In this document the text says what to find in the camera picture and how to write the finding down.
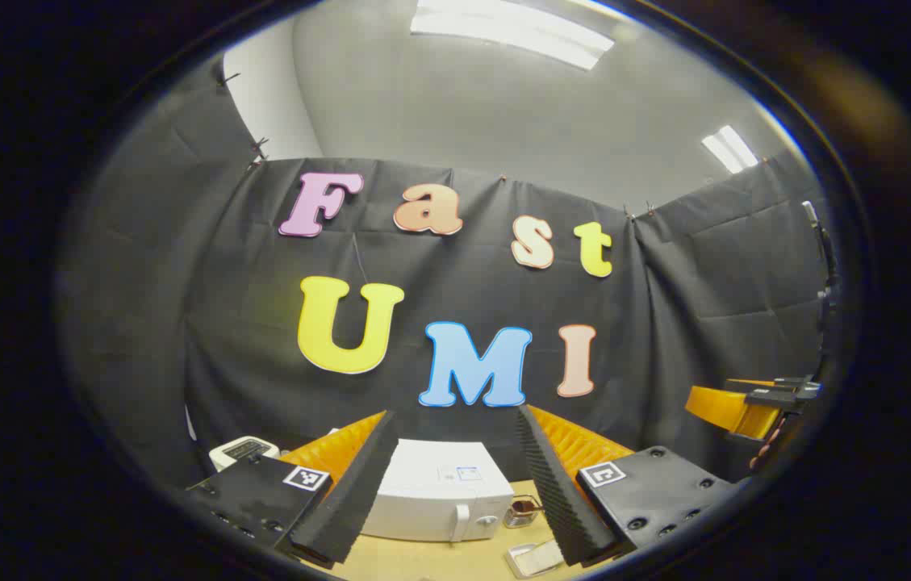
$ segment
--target white microwave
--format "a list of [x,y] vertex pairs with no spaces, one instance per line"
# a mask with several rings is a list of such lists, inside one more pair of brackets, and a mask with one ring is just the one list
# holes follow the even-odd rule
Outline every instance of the white microwave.
[[481,442],[399,439],[362,534],[452,543],[491,538],[512,497]]

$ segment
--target ceiling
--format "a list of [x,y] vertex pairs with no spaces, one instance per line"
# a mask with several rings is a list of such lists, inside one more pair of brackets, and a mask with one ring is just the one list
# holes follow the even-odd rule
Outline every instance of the ceiling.
[[[279,25],[286,34],[263,35],[260,64],[242,65],[245,87],[262,82],[271,110],[285,76],[265,56],[292,54],[290,91],[315,153],[503,173],[635,214],[729,176],[700,143],[721,126],[757,158],[794,148],[746,92],[640,23],[566,0],[519,2],[615,41],[585,71],[488,41],[414,36],[416,3],[322,2]],[[252,127],[237,102],[252,135],[268,136],[272,122]],[[272,139],[286,142],[295,125],[275,121]]]

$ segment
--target wooden table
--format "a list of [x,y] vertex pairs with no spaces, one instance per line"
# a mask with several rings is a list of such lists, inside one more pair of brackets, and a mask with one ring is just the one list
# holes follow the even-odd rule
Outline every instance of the wooden table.
[[[533,481],[510,483],[516,494],[533,494],[537,489]],[[326,571],[336,577],[351,581],[471,581],[515,580],[504,553],[514,545],[543,543],[552,538],[544,512],[537,515],[530,525],[521,529],[506,529],[499,525],[492,538],[462,543],[417,543],[396,541],[393,538],[368,537],[362,534],[355,541],[347,562],[337,563],[327,571],[304,562],[305,565]],[[610,560],[589,566],[587,571],[598,571],[609,566]],[[580,565],[565,563],[532,579],[559,581],[577,577],[584,571]]]

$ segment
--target letter m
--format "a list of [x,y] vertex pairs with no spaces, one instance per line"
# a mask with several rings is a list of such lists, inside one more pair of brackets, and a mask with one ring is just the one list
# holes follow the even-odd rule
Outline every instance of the letter m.
[[451,378],[466,405],[473,405],[491,382],[484,405],[492,408],[522,404],[526,398],[520,383],[523,354],[530,343],[526,328],[506,327],[495,335],[484,357],[479,357],[466,326],[448,321],[427,324],[426,336],[433,340],[433,368],[429,388],[419,394],[419,403],[432,408],[455,404]]

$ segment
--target foam letter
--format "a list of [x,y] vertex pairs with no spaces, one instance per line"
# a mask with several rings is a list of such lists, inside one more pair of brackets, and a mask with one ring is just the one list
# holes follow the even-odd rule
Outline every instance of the foam letter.
[[308,361],[337,373],[365,373],[380,365],[387,353],[391,314],[404,299],[404,291],[390,284],[370,283],[362,295],[370,302],[366,309],[366,334],[362,345],[342,349],[333,343],[336,305],[348,294],[348,283],[329,276],[310,276],[301,281],[304,305],[297,323],[297,346]]
[[524,267],[547,269],[555,261],[555,252],[548,243],[552,228],[548,222],[533,216],[513,220],[513,257]]
[[458,217],[458,193],[441,184],[419,184],[401,194],[407,199],[394,210],[394,225],[408,232],[430,231],[449,235],[462,229]]
[[279,234],[305,238],[318,236],[323,231],[323,225],[316,221],[319,209],[329,219],[340,212],[344,202],[344,191],[341,188],[333,188],[333,191],[326,194],[331,185],[343,186],[351,194],[356,194],[364,182],[358,173],[305,173],[301,176],[301,192],[297,195],[297,202],[290,210],[290,217],[279,224]]
[[595,384],[588,378],[588,360],[591,359],[591,339],[595,328],[587,324],[567,324],[559,328],[559,337],[566,343],[566,364],[563,366],[562,383],[555,393],[562,397],[577,397],[591,393]]
[[433,340],[433,368],[430,386],[419,394],[419,403],[432,408],[447,408],[455,403],[452,376],[466,405],[477,401],[488,380],[491,389],[484,395],[484,405],[503,408],[526,400],[520,389],[523,354],[532,338],[526,328],[502,328],[484,357],[477,356],[470,332],[463,324],[448,321],[427,324],[426,336]]
[[613,272],[613,265],[602,260],[602,248],[613,246],[613,238],[602,234],[599,222],[588,222],[574,228],[574,236],[581,239],[581,265],[591,276],[607,277]]

